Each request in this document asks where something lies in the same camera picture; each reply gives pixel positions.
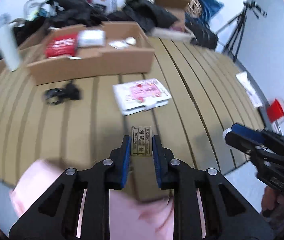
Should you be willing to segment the person's right hand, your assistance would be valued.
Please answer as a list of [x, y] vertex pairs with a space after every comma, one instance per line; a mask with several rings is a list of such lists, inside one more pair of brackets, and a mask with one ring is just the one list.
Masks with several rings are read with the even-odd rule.
[[261, 201], [262, 215], [269, 217], [284, 217], [284, 196], [269, 186], [265, 187]]

